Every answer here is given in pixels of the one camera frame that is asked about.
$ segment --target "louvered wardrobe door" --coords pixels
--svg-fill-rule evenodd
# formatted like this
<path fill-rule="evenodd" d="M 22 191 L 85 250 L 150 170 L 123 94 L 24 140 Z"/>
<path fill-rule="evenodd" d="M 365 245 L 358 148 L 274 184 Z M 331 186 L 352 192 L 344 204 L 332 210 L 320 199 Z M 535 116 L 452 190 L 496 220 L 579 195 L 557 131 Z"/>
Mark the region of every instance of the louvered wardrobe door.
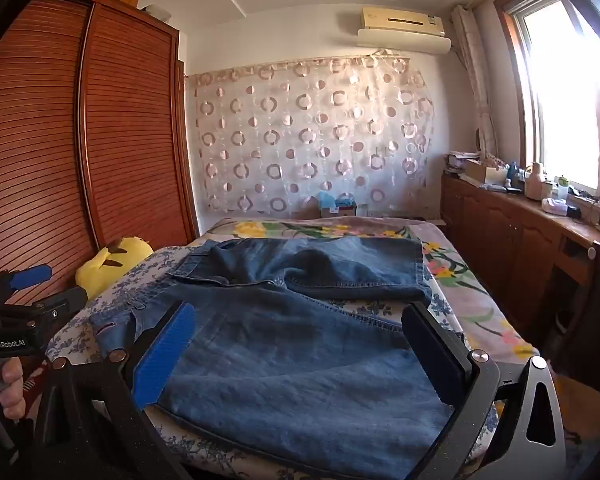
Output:
<path fill-rule="evenodd" d="M 0 41 L 0 270 L 48 263 L 65 288 L 94 251 L 75 155 L 75 79 L 90 8 L 33 0 Z"/>
<path fill-rule="evenodd" d="M 138 236 L 155 249 L 185 245 L 177 165 L 177 38 L 102 6 L 90 29 L 86 157 L 104 243 Z"/>

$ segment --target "curtain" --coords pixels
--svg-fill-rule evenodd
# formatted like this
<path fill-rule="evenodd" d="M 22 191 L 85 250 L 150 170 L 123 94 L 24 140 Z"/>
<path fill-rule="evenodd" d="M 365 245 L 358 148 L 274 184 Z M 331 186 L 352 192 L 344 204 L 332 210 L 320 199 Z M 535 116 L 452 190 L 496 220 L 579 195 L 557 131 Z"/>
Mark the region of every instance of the curtain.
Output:
<path fill-rule="evenodd" d="M 320 192 L 370 210 L 423 210 L 434 108 L 411 60 L 295 60 L 196 75 L 208 215 L 317 211 Z"/>
<path fill-rule="evenodd" d="M 475 108 L 478 112 L 481 158 L 484 159 L 487 153 L 498 156 L 498 143 L 493 131 L 489 108 L 487 60 L 478 24 L 475 22 L 474 14 L 463 6 L 457 6 L 452 11 L 451 19 L 458 34 L 462 58 L 469 73 L 471 88 L 474 91 Z"/>

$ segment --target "silver screw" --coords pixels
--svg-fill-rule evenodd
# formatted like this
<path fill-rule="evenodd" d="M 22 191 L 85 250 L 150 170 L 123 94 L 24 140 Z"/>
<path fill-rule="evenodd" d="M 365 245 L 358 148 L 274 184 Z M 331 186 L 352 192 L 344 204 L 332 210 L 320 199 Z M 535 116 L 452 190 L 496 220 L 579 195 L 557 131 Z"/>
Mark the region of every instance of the silver screw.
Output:
<path fill-rule="evenodd" d="M 120 361 L 123 361 L 125 359 L 126 352 L 123 348 L 116 348 L 115 350 L 109 352 L 109 355 L 107 357 L 112 363 L 119 363 Z"/>
<path fill-rule="evenodd" d="M 64 368 L 67 364 L 67 360 L 66 357 L 58 357 L 56 359 L 54 359 L 54 362 L 52 363 L 52 367 L 54 368 L 54 370 L 61 370 L 62 368 Z"/>
<path fill-rule="evenodd" d="M 544 370 L 546 368 L 546 361 L 539 355 L 534 355 L 531 358 L 531 364 L 535 366 L 538 370 Z"/>
<path fill-rule="evenodd" d="M 489 354 L 484 350 L 474 350 L 471 352 L 471 359 L 477 363 L 485 363 L 489 360 Z"/>

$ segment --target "air conditioner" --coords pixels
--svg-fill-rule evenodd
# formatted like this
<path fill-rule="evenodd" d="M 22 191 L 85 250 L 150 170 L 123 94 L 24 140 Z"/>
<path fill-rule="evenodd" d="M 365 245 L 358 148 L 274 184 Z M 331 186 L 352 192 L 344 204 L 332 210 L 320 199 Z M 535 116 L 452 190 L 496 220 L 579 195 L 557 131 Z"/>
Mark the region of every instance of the air conditioner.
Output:
<path fill-rule="evenodd" d="M 446 54 L 451 40 L 445 37 L 442 19 L 409 10 L 363 7 L 359 46 Z"/>

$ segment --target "window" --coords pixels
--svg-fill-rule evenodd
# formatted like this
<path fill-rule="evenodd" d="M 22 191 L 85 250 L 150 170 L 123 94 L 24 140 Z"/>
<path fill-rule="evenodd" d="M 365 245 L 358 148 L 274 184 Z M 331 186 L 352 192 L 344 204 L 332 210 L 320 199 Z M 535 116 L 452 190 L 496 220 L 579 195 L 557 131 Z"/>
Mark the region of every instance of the window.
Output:
<path fill-rule="evenodd" d="M 600 196 L 600 39 L 568 0 L 513 0 L 504 11 L 518 42 L 526 163 Z"/>

